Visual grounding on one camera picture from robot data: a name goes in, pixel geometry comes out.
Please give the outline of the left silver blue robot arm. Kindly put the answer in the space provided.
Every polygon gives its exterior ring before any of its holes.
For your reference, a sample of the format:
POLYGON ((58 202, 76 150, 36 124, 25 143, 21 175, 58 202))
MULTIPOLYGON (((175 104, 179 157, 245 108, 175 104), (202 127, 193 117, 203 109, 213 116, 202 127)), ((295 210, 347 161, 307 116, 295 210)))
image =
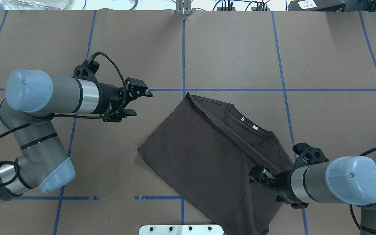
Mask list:
POLYGON ((73 77, 39 70, 15 70, 0 103, 0 125, 13 133, 22 155, 0 162, 0 203, 39 188, 55 191, 75 178, 75 170, 52 119, 70 116, 121 122, 136 116, 126 105, 140 97, 152 97, 140 79, 127 78, 122 87, 98 82, 89 69, 77 68, 73 77))

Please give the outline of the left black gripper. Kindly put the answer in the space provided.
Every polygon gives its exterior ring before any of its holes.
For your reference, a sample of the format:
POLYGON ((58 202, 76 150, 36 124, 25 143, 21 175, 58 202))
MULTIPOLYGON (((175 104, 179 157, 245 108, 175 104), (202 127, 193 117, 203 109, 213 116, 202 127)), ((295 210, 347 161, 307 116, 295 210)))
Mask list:
POLYGON ((118 88, 113 85, 100 83, 100 104, 98 114, 104 122, 121 122, 126 117, 137 116, 133 109, 123 109, 125 102, 136 100, 140 97, 152 98, 153 94, 143 80, 127 78, 125 87, 118 88))

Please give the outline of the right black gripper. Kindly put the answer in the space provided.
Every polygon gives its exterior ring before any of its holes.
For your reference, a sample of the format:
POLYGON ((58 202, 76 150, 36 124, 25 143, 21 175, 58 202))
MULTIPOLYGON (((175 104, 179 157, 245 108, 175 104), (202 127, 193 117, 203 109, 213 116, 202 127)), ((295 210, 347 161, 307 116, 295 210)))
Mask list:
POLYGON ((266 166, 254 166, 249 172, 249 183, 259 183, 278 194, 277 202, 289 204, 294 209, 306 209, 308 203, 298 199, 291 187, 293 170, 283 171, 273 176, 266 166))

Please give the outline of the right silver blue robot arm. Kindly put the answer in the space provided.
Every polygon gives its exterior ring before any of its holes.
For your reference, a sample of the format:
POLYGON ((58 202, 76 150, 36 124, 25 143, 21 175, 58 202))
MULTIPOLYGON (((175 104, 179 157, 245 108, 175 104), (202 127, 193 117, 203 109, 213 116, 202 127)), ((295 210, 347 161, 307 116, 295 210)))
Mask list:
POLYGON ((361 235, 376 235, 376 162, 366 156, 341 157, 309 165, 297 160, 294 168, 277 175, 255 166, 250 182, 277 193, 276 201, 304 209, 309 204, 349 204, 361 208, 361 235))

